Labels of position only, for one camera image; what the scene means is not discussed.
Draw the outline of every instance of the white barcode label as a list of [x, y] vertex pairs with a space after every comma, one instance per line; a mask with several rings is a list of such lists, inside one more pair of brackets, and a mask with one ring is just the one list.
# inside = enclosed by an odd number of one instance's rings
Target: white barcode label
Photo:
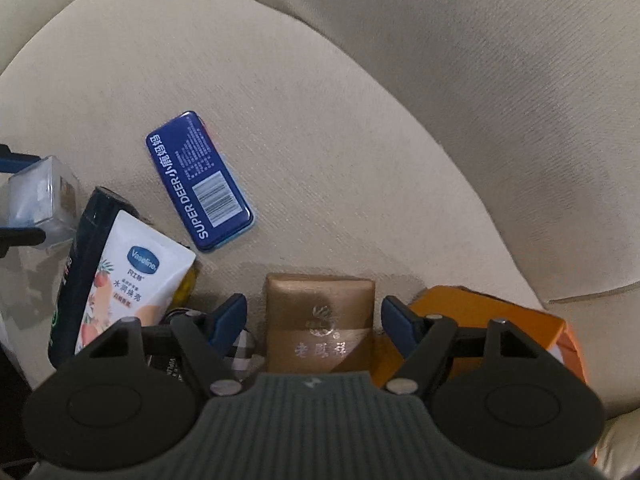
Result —
[[242, 212], [238, 200], [220, 171], [193, 186], [193, 192], [213, 227], [218, 227]]

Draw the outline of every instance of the blue oval logo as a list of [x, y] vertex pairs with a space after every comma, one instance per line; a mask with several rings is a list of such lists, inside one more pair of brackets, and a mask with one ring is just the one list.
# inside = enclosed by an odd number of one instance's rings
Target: blue oval logo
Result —
[[160, 260], [156, 258], [156, 255], [144, 247], [133, 246], [130, 248], [127, 260], [134, 269], [145, 274], [153, 274], [160, 266]]

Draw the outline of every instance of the plaid pattern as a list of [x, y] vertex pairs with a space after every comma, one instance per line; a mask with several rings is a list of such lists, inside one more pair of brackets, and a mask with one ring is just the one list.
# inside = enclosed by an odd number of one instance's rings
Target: plaid pattern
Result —
[[254, 350], [254, 336], [247, 329], [243, 329], [224, 358], [226, 365], [231, 368], [239, 381], [247, 378], [249, 374], [249, 366]]

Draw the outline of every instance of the black bottle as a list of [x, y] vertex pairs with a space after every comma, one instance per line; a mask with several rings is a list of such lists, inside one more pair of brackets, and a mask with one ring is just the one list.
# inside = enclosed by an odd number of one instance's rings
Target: black bottle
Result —
[[48, 353], [54, 368], [75, 354], [78, 330], [95, 269], [121, 210], [135, 218], [139, 216], [127, 200], [105, 187], [96, 187], [84, 208], [66, 260], [56, 311], [51, 319]]

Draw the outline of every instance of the gray ribbed panel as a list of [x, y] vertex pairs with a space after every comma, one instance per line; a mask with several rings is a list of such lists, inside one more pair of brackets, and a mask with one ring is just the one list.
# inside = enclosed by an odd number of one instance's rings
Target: gray ribbed panel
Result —
[[153, 462], [88, 474], [43, 466], [33, 480], [599, 480], [586, 463], [515, 472], [466, 455], [415, 397], [376, 389], [367, 373], [261, 375], [205, 407], [193, 431]]

